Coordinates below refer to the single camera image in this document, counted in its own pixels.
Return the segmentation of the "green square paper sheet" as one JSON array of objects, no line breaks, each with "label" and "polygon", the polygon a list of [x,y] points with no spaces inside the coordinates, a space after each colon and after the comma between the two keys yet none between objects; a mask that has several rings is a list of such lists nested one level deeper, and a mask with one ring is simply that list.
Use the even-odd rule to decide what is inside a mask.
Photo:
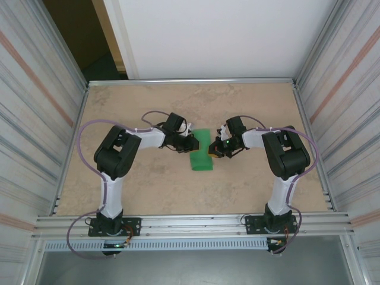
[{"label": "green square paper sheet", "polygon": [[190,153],[190,163],[193,171],[213,170],[213,161],[208,155],[208,147],[211,144],[210,129],[196,129],[193,131],[195,138],[199,142],[199,149]]}]

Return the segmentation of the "white door panel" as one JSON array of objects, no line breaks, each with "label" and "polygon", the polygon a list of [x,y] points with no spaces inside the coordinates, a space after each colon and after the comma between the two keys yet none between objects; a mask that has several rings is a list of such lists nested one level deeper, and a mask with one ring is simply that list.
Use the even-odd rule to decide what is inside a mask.
[{"label": "white door panel", "polygon": [[337,0],[103,0],[133,80],[296,75]]}]

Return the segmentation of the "grey metal lower shelf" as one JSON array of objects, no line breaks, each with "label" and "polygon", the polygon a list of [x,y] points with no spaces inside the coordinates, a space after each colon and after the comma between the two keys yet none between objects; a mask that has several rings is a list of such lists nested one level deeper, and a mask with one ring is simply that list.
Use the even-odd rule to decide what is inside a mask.
[{"label": "grey metal lower shelf", "polygon": [[263,250],[135,251],[85,260],[44,255],[36,285],[353,285],[338,237],[299,237]]}]

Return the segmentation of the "thin aluminium table edge rail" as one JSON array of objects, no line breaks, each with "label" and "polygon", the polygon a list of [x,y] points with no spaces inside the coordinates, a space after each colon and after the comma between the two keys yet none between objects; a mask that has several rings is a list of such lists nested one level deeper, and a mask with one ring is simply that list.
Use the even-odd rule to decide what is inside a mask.
[{"label": "thin aluminium table edge rail", "polygon": [[149,80],[103,80],[90,81],[89,87],[95,86],[160,86],[160,85],[196,85],[196,84],[294,84],[294,79],[287,77],[256,78],[190,78],[190,79],[149,79]]}]

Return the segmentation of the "wide aluminium mounting rail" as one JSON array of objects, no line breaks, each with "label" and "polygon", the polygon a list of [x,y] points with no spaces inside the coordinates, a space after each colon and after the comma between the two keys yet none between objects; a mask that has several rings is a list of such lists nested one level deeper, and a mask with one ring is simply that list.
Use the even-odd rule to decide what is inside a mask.
[{"label": "wide aluminium mounting rail", "polygon": [[[39,217],[33,239],[63,239],[73,216]],[[140,239],[148,238],[237,238],[246,235],[241,214],[215,215],[152,215],[141,216]],[[298,236],[353,235],[347,213],[311,212],[302,214]]]}]

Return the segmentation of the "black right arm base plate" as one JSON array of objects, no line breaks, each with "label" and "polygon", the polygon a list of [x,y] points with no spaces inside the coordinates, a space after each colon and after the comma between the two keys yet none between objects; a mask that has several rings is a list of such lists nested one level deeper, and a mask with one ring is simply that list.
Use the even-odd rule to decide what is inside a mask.
[{"label": "black right arm base plate", "polygon": [[292,214],[273,216],[271,213],[264,213],[261,216],[246,216],[244,219],[248,235],[285,234],[286,229],[289,233],[295,233],[298,226],[296,217]]}]

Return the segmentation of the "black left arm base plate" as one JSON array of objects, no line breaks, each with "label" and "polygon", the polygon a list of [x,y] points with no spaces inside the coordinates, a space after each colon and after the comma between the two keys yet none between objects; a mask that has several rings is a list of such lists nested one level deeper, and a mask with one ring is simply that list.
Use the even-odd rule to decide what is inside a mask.
[{"label": "black left arm base plate", "polygon": [[139,236],[141,219],[122,217],[115,220],[102,220],[100,218],[87,218],[89,237],[128,237]]}]

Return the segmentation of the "beige door frame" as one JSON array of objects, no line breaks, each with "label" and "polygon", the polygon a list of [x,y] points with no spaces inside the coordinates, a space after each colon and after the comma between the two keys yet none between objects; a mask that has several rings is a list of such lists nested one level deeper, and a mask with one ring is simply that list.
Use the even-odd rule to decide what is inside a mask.
[{"label": "beige door frame", "polygon": [[110,54],[114,61],[116,70],[121,76],[122,80],[127,80],[128,75],[126,72],[126,68],[124,66],[124,63],[121,57],[121,52],[118,48],[116,37],[113,32],[112,25],[106,11],[104,0],[91,0],[91,1],[95,9],[95,12],[97,14],[97,18],[99,20],[100,26],[103,30],[103,34],[105,36],[107,45],[109,47]]}]

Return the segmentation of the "aluminium frame post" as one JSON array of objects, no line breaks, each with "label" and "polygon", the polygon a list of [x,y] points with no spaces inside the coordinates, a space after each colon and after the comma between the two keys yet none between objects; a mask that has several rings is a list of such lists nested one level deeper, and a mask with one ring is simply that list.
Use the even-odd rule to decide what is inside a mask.
[{"label": "aluminium frame post", "polygon": [[27,2],[28,6],[31,8],[31,11],[36,16],[37,22],[46,33],[48,41],[52,44],[53,49],[58,54],[58,58],[61,60],[62,64],[74,80],[75,85],[81,91],[86,91],[88,83],[43,1],[27,0]]},{"label": "aluminium frame post", "polygon": [[318,58],[321,56],[322,51],[325,49],[330,38],[339,29],[339,25],[342,22],[342,18],[347,9],[353,5],[355,0],[336,0],[335,4],[328,15],[322,29],[314,42],[311,51],[306,57],[302,67],[298,71],[297,75],[293,79],[293,85],[295,88],[300,88],[306,78],[312,71],[312,68],[316,64]]}]

